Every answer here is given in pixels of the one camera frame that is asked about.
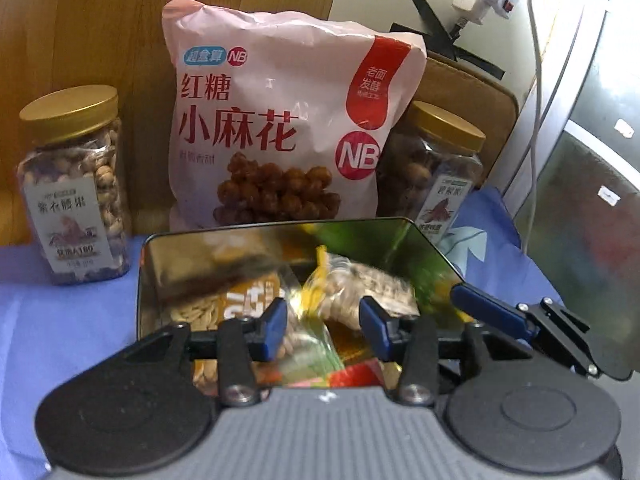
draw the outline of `white wall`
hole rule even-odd
[[[447,30],[458,14],[452,0],[427,0]],[[561,0],[534,0],[541,47],[553,25]],[[380,32],[388,32],[392,22],[426,31],[411,0],[334,0],[331,20],[353,20]],[[484,25],[469,23],[456,45],[499,66],[506,73],[500,82],[524,103],[535,72],[533,46],[529,29],[526,0],[513,11],[510,20],[487,14]]]

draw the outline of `pink snack bag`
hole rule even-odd
[[[371,218],[375,169],[426,63],[417,34],[173,0],[169,180],[194,227]]]

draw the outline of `pink circle logo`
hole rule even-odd
[[[344,178],[361,180],[376,170],[380,147],[367,132],[349,132],[335,149],[335,165]]]
[[[246,61],[246,50],[241,46],[235,46],[226,56],[226,60],[231,66],[240,66]]]

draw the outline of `jar label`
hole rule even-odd
[[[24,196],[53,272],[116,267],[92,178],[24,186]]]
[[[471,180],[449,174],[435,179],[415,219],[431,243],[437,243],[447,231],[472,185]]]

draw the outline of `white cable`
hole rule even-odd
[[[533,50],[536,55],[536,116],[533,122],[533,133],[529,143],[529,156],[531,161],[531,210],[527,222],[527,231],[522,244],[522,251],[527,254],[529,250],[529,240],[533,231],[533,221],[536,217],[536,201],[538,198],[538,176],[536,172],[536,146],[538,143],[538,132],[540,130],[540,113],[542,110],[542,58],[540,56],[540,43],[538,42],[538,29],[536,19],[533,15],[533,2],[527,0],[527,10],[529,11],[529,23],[531,25],[531,36],[533,38]]]

